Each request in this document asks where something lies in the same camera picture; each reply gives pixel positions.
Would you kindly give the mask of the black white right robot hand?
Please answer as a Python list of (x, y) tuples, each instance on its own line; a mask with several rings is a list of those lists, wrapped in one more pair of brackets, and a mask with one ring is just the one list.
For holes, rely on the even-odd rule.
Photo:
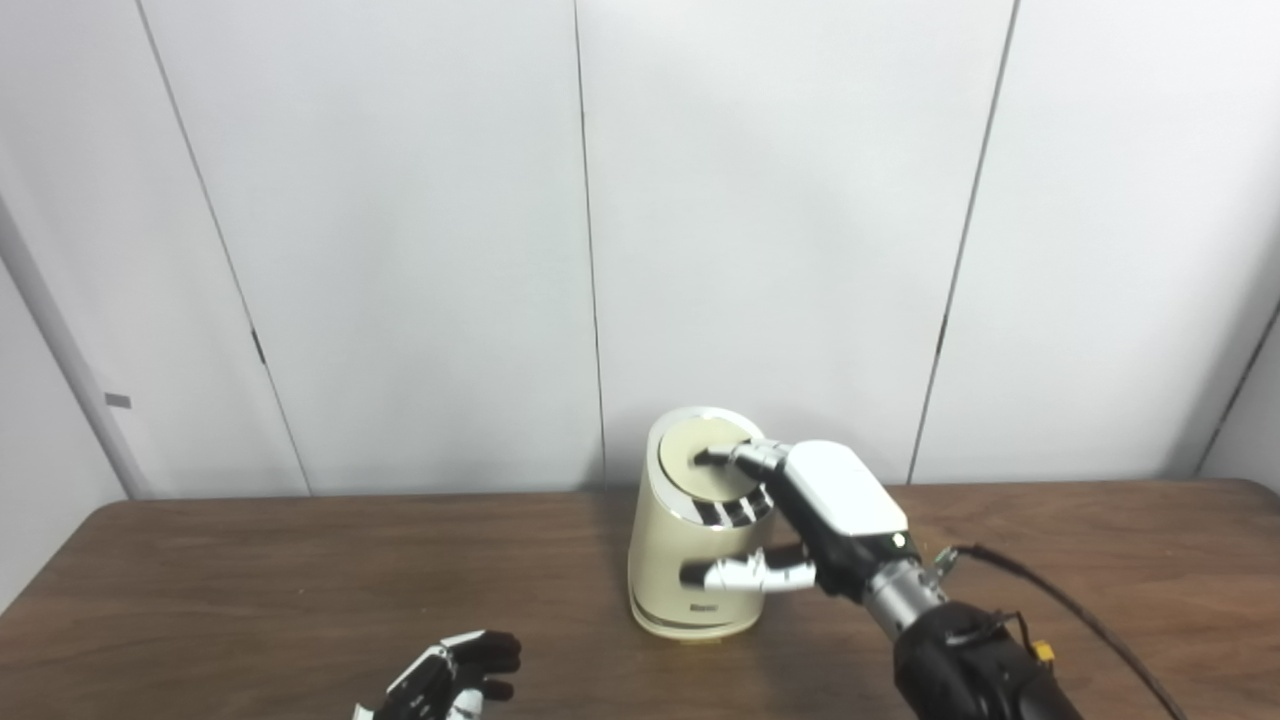
[(799, 542), (686, 562), (678, 579), (687, 589), (768, 594), (817, 585), (861, 603), (877, 577), (922, 562), (905, 511), (845, 445), (750, 439), (713, 445), (692, 460), (735, 468), (758, 482)]

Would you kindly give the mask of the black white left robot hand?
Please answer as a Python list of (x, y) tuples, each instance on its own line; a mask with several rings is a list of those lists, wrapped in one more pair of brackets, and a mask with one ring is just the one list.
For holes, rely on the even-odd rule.
[(436, 641), (387, 688), (381, 705), (356, 705), (352, 719), (480, 719), (486, 705), (515, 697), (507, 675), (522, 643), (508, 632), (475, 630)]

